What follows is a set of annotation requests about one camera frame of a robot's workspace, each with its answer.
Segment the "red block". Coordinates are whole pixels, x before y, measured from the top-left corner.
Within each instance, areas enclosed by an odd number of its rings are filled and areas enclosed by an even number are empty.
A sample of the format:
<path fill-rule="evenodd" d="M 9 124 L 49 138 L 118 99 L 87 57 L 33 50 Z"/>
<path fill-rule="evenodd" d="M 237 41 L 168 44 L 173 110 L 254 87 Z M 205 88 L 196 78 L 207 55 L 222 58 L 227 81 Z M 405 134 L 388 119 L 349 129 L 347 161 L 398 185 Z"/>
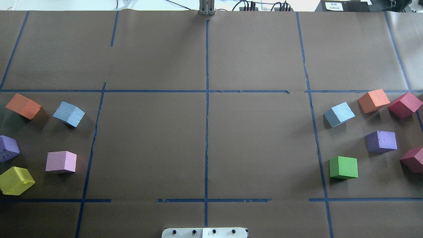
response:
<path fill-rule="evenodd" d="M 404 119 L 414 114 L 423 102 L 414 96 L 411 92 L 407 92 L 395 99 L 389 106 L 388 110 L 400 119 Z"/>
<path fill-rule="evenodd" d="M 409 150 L 400 162 L 413 173 L 423 172 L 423 147 L 417 147 Z"/>

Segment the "orange block left side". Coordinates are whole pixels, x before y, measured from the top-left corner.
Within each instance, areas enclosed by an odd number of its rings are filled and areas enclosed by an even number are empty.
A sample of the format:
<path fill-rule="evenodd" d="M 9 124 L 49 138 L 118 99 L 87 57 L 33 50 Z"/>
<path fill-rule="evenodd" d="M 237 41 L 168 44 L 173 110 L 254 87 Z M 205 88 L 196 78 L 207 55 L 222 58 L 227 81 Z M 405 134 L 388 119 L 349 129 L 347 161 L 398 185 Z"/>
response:
<path fill-rule="evenodd" d="M 31 99 L 16 93 L 15 96 L 6 104 L 6 108 L 12 110 L 19 115 L 32 120 L 41 110 L 41 105 Z"/>

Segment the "purple block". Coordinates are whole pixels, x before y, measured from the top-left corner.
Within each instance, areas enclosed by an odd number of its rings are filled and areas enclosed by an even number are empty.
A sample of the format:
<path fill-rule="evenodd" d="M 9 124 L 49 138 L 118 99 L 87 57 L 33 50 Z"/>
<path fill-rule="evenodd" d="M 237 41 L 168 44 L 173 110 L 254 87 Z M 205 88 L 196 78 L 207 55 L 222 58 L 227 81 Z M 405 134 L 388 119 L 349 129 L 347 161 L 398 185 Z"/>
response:
<path fill-rule="evenodd" d="M 4 163 L 20 155 L 17 141 L 13 138 L 0 136 L 0 162 Z"/>
<path fill-rule="evenodd" d="M 395 132 L 374 131 L 365 138 L 368 152 L 383 154 L 398 149 Z"/>

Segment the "purple block left side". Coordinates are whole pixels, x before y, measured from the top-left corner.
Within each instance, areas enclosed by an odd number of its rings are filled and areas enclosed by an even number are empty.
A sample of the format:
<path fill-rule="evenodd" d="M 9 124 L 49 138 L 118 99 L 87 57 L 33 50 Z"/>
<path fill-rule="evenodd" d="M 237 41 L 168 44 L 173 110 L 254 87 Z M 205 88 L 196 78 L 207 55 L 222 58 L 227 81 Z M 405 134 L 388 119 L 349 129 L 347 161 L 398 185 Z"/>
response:
<path fill-rule="evenodd" d="M 20 155 L 17 141 L 13 138 L 0 136 L 0 162 L 4 163 Z"/>

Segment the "purple block right side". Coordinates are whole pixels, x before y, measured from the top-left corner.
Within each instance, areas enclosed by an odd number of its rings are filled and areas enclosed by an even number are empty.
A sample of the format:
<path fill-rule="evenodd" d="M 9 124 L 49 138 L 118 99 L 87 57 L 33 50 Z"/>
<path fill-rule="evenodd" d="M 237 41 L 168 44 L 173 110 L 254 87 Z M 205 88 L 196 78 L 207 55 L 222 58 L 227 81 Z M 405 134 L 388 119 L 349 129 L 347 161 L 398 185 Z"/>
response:
<path fill-rule="evenodd" d="M 383 154 L 398 149 L 395 132 L 374 131 L 365 138 L 368 152 Z"/>

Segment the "yellow block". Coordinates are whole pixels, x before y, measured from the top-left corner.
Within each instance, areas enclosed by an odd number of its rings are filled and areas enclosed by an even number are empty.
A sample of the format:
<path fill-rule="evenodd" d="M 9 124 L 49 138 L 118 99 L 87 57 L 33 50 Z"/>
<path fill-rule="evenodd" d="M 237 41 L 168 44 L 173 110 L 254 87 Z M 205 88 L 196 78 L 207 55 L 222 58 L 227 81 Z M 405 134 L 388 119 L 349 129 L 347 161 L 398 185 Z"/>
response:
<path fill-rule="evenodd" d="M 0 188 L 4 195 L 21 195 L 35 183 L 27 169 L 17 166 L 0 175 Z"/>

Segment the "orange block right side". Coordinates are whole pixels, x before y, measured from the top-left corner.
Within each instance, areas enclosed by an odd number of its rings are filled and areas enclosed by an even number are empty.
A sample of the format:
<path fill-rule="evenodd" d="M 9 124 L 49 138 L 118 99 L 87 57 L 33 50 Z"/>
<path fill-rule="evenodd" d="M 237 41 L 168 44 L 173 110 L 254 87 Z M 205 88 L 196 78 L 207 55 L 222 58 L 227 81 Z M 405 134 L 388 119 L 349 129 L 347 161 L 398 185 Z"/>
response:
<path fill-rule="evenodd" d="M 364 113 L 372 113 L 390 104 L 390 100 L 383 89 L 365 93 L 358 99 Z"/>

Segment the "light blue block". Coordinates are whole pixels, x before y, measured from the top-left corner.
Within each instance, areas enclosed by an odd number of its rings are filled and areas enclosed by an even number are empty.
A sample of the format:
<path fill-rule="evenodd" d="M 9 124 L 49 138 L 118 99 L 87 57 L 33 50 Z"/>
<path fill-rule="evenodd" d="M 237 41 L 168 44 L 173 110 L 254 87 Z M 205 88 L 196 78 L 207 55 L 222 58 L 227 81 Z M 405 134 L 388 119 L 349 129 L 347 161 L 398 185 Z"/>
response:
<path fill-rule="evenodd" d="M 53 117 L 59 119 L 65 124 L 76 128 L 84 115 L 85 112 L 80 110 L 75 105 L 62 101 L 55 113 L 53 114 Z"/>
<path fill-rule="evenodd" d="M 331 128 L 334 128 L 351 120 L 355 117 L 355 114 L 349 107 L 348 103 L 345 101 L 341 104 L 331 107 L 331 109 L 324 113 L 324 116 L 329 122 Z"/>

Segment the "orange block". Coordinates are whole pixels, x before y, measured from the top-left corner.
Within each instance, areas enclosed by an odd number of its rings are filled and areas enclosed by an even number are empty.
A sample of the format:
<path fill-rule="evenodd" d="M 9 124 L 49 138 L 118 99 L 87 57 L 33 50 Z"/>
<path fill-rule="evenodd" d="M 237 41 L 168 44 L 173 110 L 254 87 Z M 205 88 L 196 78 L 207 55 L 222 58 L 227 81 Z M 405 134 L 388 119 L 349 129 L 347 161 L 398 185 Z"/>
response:
<path fill-rule="evenodd" d="M 372 113 L 390 104 L 390 100 L 383 89 L 365 93 L 358 99 L 364 113 Z"/>
<path fill-rule="evenodd" d="M 6 104 L 6 108 L 12 110 L 19 115 L 32 120 L 41 110 L 41 105 L 31 99 L 16 93 L 15 96 Z"/>

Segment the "black box with label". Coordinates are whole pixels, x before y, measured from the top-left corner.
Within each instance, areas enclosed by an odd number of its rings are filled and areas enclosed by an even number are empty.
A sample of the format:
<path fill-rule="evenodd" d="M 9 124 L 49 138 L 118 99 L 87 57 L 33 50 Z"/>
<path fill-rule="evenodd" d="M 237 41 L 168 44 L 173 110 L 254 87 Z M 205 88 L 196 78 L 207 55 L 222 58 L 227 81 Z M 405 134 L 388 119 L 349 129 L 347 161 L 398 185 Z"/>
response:
<path fill-rule="evenodd" d="M 315 12 L 370 12 L 370 8 L 361 1 L 320 0 Z"/>

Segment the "grey aluminium post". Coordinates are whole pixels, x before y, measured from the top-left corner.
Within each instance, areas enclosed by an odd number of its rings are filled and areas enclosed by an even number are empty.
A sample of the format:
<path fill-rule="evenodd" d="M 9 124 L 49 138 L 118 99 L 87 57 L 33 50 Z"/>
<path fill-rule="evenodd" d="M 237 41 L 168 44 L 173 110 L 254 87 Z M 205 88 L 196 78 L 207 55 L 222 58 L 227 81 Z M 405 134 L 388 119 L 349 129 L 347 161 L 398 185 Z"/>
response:
<path fill-rule="evenodd" d="M 199 15 L 213 16 L 215 14 L 215 0 L 199 0 Z"/>

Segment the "white mounting plate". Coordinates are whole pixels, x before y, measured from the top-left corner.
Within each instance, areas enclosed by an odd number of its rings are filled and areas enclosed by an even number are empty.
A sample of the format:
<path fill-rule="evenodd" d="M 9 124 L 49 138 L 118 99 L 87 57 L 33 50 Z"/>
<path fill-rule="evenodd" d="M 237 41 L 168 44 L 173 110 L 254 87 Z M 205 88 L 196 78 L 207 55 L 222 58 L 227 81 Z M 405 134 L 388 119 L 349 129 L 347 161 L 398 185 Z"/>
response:
<path fill-rule="evenodd" d="M 248 238 L 243 227 L 166 228 L 162 238 Z"/>

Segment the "red block upper right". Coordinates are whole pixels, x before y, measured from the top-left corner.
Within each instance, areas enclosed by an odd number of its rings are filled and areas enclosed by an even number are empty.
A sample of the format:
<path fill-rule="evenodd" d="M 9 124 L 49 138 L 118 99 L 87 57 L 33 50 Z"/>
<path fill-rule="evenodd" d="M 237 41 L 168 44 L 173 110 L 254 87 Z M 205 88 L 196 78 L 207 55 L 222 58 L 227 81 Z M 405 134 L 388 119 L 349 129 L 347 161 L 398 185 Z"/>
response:
<path fill-rule="evenodd" d="M 414 114 L 423 102 L 414 96 L 411 92 L 407 92 L 395 99 L 389 106 L 388 110 L 400 119 L 404 119 Z"/>

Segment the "green block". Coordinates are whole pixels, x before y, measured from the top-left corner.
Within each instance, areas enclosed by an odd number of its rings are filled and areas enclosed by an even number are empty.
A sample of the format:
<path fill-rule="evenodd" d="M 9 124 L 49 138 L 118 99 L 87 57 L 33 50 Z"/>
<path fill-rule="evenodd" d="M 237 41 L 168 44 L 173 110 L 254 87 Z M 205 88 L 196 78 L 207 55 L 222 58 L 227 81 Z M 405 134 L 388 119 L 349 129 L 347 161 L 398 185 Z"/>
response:
<path fill-rule="evenodd" d="M 334 179 L 358 178 L 358 160 L 337 156 L 329 160 L 329 176 Z"/>

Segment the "pink block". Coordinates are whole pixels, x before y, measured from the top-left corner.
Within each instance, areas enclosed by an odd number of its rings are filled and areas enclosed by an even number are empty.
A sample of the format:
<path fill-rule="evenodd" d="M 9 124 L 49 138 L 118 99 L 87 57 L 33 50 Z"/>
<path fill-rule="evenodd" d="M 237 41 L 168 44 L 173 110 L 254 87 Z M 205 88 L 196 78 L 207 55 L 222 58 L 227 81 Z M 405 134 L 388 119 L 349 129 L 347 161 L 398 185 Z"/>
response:
<path fill-rule="evenodd" d="M 69 173 L 76 171 L 77 155 L 69 151 L 48 152 L 46 172 Z"/>

